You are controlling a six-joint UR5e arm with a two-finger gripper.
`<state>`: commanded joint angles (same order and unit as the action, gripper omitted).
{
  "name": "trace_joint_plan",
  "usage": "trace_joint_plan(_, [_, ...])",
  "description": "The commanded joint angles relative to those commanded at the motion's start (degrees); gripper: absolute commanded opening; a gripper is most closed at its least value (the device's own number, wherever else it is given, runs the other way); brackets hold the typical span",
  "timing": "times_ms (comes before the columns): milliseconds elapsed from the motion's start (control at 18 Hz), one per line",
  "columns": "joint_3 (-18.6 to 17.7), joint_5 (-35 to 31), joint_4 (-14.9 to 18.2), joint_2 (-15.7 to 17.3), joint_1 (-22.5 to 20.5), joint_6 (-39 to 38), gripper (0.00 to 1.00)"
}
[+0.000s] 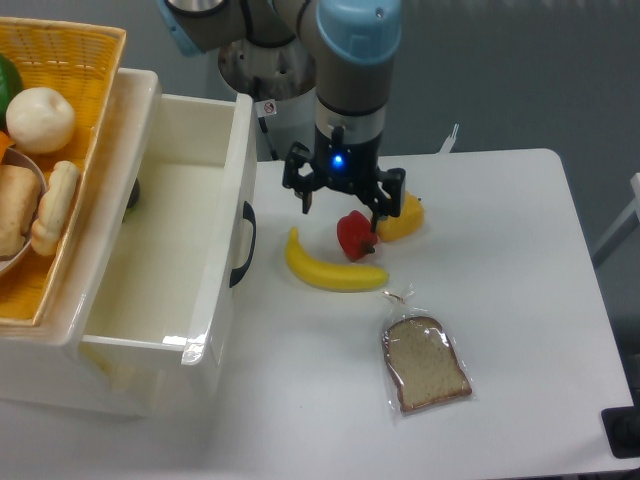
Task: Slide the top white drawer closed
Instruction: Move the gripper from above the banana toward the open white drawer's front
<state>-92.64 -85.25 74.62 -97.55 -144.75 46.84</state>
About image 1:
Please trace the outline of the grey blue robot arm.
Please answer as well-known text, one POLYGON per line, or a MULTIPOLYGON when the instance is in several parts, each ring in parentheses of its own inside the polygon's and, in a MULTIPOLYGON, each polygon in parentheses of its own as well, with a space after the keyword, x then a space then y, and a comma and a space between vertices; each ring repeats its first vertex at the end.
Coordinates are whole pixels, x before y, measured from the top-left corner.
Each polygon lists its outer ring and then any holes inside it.
POLYGON ((278 147, 283 185, 302 209, 321 188, 357 197, 372 219, 399 216, 405 172, 382 170, 379 148, 401 40, 399 1, 160 1, 186 56, 216 51, 227 87, 286 113, 314 106, 314 140, 278 147))

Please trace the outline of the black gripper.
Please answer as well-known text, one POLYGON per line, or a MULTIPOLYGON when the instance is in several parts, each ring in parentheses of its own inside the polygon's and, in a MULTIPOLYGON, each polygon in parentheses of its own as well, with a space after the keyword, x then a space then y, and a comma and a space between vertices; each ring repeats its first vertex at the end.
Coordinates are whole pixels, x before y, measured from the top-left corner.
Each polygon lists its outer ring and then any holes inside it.
POLYGON ((405 198, 406 171, 378 168, 381 138, 335 143, 316 128, 313 154, 304 144, 292 143, 284 159, 282 185, 301 200, 303 214, 311 209, 313 192, 324 187, 373 201, 371 231, 376 233, 380 220, 400 216, 405 198))

